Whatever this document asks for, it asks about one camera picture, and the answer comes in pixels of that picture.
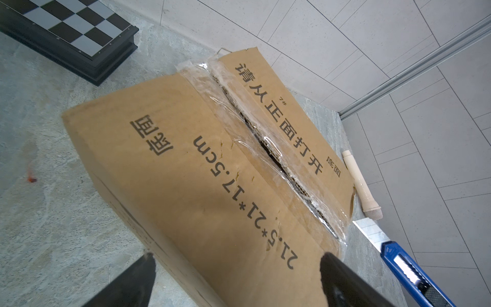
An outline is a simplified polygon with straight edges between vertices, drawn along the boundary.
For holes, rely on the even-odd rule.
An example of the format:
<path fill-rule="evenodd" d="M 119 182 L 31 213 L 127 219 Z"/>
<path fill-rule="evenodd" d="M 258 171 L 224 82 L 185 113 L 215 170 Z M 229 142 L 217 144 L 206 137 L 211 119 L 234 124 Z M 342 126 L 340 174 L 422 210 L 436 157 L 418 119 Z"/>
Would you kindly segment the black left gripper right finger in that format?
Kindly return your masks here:
<path fill-rule="evenodd" d="M 332 253 L 321 258 L 320 275 L 328 306 L 393 306 Z"/>

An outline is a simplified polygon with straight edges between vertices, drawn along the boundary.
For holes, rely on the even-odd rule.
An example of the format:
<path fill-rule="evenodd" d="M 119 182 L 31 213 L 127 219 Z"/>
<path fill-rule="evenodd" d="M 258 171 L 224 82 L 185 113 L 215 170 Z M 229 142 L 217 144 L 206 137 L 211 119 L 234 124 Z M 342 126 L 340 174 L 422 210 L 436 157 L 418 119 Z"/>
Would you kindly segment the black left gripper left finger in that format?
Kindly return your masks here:
<path fill-rule="evenodd" d="M 155 258 L 145 253 L 83 306 L 147 307 L 155 278 Z"/>

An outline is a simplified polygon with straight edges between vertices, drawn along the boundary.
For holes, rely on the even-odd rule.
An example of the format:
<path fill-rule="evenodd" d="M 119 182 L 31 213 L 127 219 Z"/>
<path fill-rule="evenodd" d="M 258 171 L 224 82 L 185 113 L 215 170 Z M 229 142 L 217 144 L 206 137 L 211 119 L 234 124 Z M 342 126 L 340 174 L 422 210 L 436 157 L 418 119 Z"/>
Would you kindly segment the blue box cutter knife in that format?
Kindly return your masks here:
<path fill-rule="evenodd" d="M 380 253 L 386 266 L 419 306 L 455 306 L 401 245 L 391 240 L 376 222 L 366 217 L 354 221 L 354 225 Z"/>

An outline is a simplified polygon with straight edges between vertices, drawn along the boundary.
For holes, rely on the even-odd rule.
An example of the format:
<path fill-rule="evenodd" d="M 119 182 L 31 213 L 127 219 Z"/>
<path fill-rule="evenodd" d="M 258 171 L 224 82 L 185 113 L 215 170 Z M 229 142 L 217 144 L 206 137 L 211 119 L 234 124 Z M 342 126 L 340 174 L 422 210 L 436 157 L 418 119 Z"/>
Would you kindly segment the brown cardboard express box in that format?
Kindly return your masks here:
<path fill-rule="evenodd" d="M 354 182 L 257 48 L 217 58 L 308 174 Z M 326 306 L 319 244 L 178 71 L 67 110 L 101 197 L 199 306 Z"/>

